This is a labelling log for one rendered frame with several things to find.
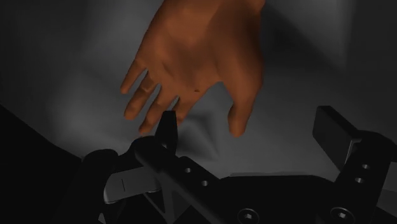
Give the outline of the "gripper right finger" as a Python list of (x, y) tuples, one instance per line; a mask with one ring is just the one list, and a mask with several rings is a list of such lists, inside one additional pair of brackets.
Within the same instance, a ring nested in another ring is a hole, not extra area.
[(359, 130), (331, 106), (316, 109), (313, 138), (340, 171), (321, 217), (326, 224), (397, 224), (378, 207), (397, 144), (382, 134)]

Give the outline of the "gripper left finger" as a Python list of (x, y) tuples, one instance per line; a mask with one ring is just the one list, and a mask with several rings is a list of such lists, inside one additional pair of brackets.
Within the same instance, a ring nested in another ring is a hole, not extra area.
[(162, 114), (155, 135), (133, 141), (129, 150), (96, 150), (85, 156), (52, 224), (97, 224), (104, 210), (104, 190), (116, 169), (132, 165), (134, 193), (151, 190), (147, 180), (160, 185), (163, 216), (168, 224), (227, 224), (219, 179), (188, 157), (175, 155), (178, 128), (174, 111)]

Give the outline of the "grey bed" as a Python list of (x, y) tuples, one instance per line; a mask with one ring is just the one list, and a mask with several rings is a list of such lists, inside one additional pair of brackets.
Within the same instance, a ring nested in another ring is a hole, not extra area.
[[(126, 120), (120, 85), (163, 0), (0, 0), (0, 181), (6, 224), (48, 223), (79, 157), (123, 153), (144, 120)], [(233, 137), (224, 84), (181, 124), (181, 148), (219, 177), (291, 172), (335, 179), (310, 130), (318, 105), (397, 141), (397, 0), (267, 0), (263, 83)]]

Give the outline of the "brown hand figure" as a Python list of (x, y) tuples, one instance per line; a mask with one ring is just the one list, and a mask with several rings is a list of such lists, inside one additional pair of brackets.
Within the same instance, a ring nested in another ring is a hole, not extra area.
[(216, 83), (233, 104), (228, 113), (234, 137), (245, 132), (263, 83), (261, 11), (267, 0), (163, 0), (121, 84), (135, 88), (124, 116), (133, 120), (150, 108), (139, 127), (148, 133), (171, 108), (181, 123)]

